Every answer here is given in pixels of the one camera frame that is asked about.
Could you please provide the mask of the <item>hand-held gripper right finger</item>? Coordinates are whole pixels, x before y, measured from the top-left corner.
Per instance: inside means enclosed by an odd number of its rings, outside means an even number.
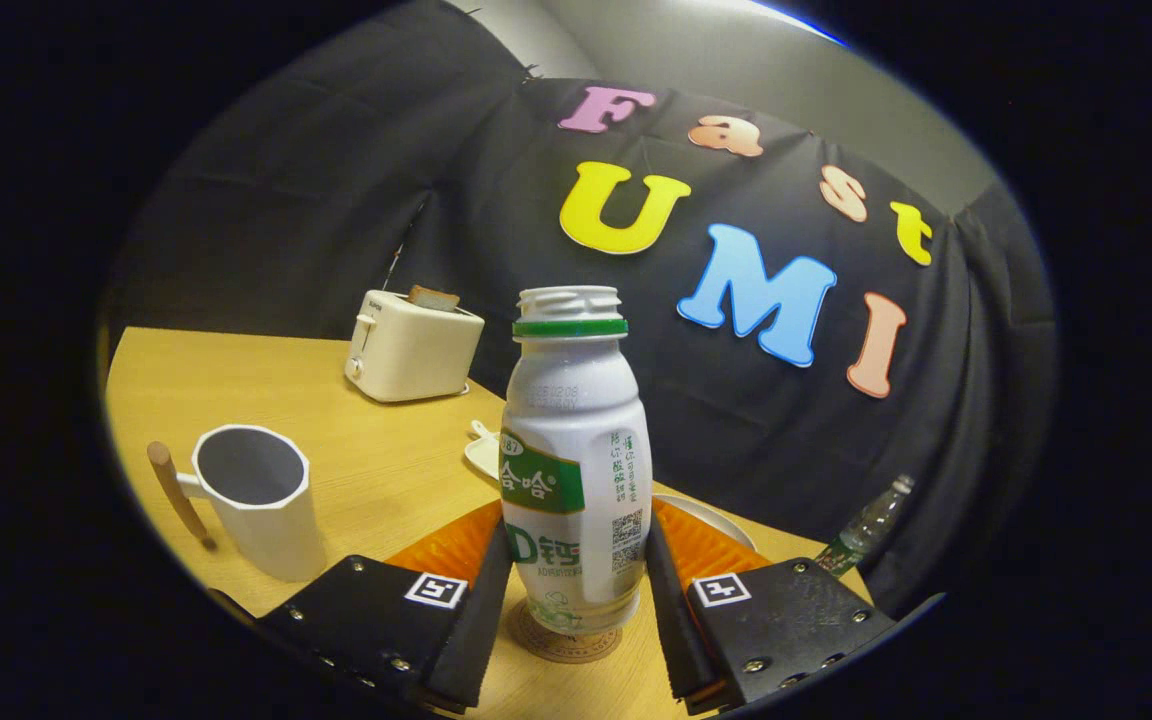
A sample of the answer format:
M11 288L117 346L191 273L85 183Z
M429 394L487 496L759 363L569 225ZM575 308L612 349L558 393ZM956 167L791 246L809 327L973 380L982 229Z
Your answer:
M672 696L690 714L795 692L897 626L813 560L773 562L660 500L645 558Z

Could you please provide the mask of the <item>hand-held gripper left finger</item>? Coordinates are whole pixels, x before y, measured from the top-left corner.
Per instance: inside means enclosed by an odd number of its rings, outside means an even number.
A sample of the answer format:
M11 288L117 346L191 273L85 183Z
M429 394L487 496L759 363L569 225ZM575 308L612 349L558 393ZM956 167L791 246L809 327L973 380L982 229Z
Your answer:
M511 573L498 500L388 560L349 555L256 621L280 646L393 702L479 702Z

